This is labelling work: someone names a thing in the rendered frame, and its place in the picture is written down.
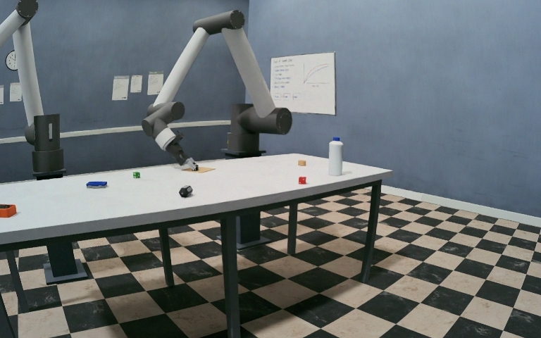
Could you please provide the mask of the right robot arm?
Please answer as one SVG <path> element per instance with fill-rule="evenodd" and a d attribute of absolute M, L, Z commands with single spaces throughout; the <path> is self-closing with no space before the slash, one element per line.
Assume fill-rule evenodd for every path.
<path fill-rule="evenodd" d="M 64 169 L 60 146 L 60 114 L 44 115 L 35 58 L 32 48 L 30 20 L 38 11 L 37 0 L 20 0 L 0 25 L 0 48 L 13 35 L 16 63 L 27 116 L 25 138 L 34 144 L 33 171 L 47 173 Z"/>

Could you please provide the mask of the tan flat mat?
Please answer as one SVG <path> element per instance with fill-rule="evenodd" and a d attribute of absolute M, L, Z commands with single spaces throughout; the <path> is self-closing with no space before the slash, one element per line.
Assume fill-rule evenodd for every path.
<path fill-rule="evenodd" d="M 191 168 L 187 168 L 187 169 L 184 169 L 184 170 L 181 170 L 181 171 L 194 172 L 194 173 L 205 173 L 205 172 L 208 172 L 210 170 L 215 170 L 215 168 L 199 167 L 198 171 L 193 171 Z"/>

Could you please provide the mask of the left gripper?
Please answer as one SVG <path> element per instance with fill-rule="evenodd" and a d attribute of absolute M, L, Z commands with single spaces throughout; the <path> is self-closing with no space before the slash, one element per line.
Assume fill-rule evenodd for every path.
<path fill-rule="evenodd" d="M 180 166 L 189 165 L 191 169 L 195 169 L 194 160 L 189 158 L 184 152 L 183 148 L 178 144 L 184 137 L 183 133 L 179 131 L 175 136 L 169 127 L 164 129 L 156 138 L 156 143 L 164 150 L 167 151 L 173 158 L 176 159 Z"/>

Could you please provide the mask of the white bottle with blue cap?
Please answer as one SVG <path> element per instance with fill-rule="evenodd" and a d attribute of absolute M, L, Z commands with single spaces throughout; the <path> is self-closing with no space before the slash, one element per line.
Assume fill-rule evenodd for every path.
<path fill-rule="evenodd" d="M 329 168 L 328 174 L 332 176 L 342 175 L 343 143 L 339 137 L 333 137 L 329 144 Z"/>

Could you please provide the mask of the orange pocket multimeter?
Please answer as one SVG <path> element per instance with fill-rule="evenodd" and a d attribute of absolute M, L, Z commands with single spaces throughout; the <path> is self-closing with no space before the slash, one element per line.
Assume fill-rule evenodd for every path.
<path fill-rule="evenodd" d="M 14 204 L 0 204 L 0 218 L 10 218 L 16 213 L 16 207 Z"/>

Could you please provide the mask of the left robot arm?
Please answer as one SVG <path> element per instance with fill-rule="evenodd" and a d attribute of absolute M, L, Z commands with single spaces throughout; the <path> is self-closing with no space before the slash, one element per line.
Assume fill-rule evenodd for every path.
<path fill-rule="evenodd" d="M 195 21 L 194 35 L 172 69 L 155 103 L 147 109 L 148 117 L 142 121 L 142 129 L 147 136 L 156 140 L 168 127 L 167 124 L 183 117 L 183 103 L 172 100 L 209 35 L 221 32 L 252 101 L 252 104 L 231 104 L 228 151 L 258 151 L 259 133 L 252 132 L 286 135 L 290 131 L 292 114 L 288 108 L 275 107 L 242 28 L 244 24 L 244 14 L 239 10 Z"/>

